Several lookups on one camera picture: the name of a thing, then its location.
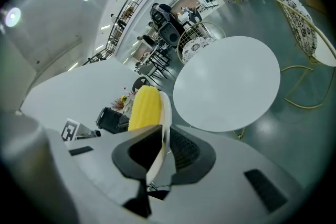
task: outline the small plant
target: small plant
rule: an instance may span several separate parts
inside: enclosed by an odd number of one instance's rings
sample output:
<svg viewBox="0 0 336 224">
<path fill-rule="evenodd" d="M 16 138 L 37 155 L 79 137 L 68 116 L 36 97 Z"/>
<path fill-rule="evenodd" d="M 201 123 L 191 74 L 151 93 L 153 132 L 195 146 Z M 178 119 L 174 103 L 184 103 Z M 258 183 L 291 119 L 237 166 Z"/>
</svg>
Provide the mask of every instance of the small plant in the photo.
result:
<svg viewBox="0 0 336 224">
<path fill-rule="evenodd" d="M 119 98 L 115 99 L 115 101 L 112 103 L 112 108 L 116 111 L 122 110 L 124 108 L 124 102 Z"/>
<path fill-rule="evenodd" d="M 127 100 L 127 97 L 124 96 L 124 95 L 120 98 L 120 101 L 123 102 L 123 103 L 125 103 L 126 100 Z"/>
</svg>

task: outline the flower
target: flower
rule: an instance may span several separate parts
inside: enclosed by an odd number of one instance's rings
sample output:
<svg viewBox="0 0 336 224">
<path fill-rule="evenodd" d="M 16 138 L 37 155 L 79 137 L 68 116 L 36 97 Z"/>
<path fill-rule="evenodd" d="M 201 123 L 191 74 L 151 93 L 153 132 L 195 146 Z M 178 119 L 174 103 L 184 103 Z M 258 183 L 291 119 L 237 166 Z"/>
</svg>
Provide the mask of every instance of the flower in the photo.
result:
<svg viewBox="0 0 336 224">
<path fill-rule="evenodd" d="M 120 101 L 125 103 L 126 99 L 127 99 L 127 97 L 123 95 L 123 96 L 120 98 Z"/>
</svg>

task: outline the white ceiling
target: white ceiling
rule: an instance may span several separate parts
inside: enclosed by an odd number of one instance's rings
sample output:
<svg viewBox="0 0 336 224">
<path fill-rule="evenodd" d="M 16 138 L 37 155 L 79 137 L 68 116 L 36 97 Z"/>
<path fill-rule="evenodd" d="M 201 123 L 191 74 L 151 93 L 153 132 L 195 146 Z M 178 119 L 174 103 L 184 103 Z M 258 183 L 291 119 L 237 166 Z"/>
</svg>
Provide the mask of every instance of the white ceiling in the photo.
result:
<svg viewBox="0 0 336 224">
<path fill-rule="evenodd" d="M 107 0 L 10 0 L 22 11 L 16 27 L 6 28 L 6 36 L 40 72 L 62 52 L 82 40 L 69 62 L 85 58 L 94 43 L 97 26 Z"/>
</svg>

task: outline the yellow object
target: yellow object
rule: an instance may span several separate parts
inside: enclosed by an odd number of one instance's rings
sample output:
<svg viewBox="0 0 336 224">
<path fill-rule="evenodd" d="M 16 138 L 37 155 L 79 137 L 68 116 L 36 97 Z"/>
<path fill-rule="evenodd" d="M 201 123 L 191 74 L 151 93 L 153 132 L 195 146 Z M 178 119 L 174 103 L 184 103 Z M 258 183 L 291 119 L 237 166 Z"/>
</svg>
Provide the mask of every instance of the yellow object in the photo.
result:
<svg viewBox="0 0 336 224">
<path fill-rule="evenodd" d="M 154 86 L 142 86 L 134 98 L 129 131 L 149 125 L 158 125 L 161 116 L 161 99 Z"/>
</svg>

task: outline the desk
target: desk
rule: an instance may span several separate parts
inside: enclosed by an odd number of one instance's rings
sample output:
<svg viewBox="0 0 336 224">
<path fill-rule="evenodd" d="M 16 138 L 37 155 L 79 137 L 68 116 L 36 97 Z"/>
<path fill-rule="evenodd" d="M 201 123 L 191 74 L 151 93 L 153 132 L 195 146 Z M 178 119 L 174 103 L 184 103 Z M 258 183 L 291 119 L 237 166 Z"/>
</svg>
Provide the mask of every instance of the desk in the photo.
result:
<svg viewBox="0 0 336 224">
<path fill-rule="evenodd" d="M 272 105 L 280 85 L 273 52 L 250 37 L 217 40 L 194 55 L 174 86 L 174 104 L 190 125 L 212 132 L 239 130 Z"/>
</svg>

